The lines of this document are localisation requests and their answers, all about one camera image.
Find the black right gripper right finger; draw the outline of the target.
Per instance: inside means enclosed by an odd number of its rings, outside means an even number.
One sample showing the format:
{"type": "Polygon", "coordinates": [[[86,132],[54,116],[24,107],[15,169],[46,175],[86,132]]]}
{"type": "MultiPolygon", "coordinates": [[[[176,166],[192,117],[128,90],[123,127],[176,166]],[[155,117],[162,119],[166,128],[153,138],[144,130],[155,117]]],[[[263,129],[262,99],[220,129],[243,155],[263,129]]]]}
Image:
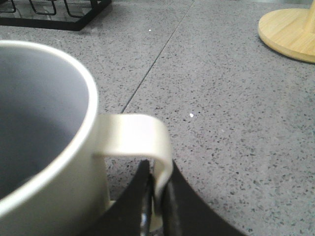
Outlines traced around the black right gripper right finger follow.
{"type": "Polygon", "coordinates": [[[242,236],[198,196],[176,163],[162,197],[165,236],[242,236]]]}

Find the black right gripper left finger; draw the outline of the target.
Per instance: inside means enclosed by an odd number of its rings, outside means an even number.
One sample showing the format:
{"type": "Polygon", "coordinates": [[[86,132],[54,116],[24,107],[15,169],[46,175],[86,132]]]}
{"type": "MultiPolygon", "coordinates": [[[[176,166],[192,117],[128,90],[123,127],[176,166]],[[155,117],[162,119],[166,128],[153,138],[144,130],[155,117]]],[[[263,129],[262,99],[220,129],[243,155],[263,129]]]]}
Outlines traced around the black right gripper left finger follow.
{"type": "Polygon", "coordinates": [[[141,161],[117,201],[92,226],[94,236],[147,236],[152,215],[153,180],[149,161],[141,161]]]}

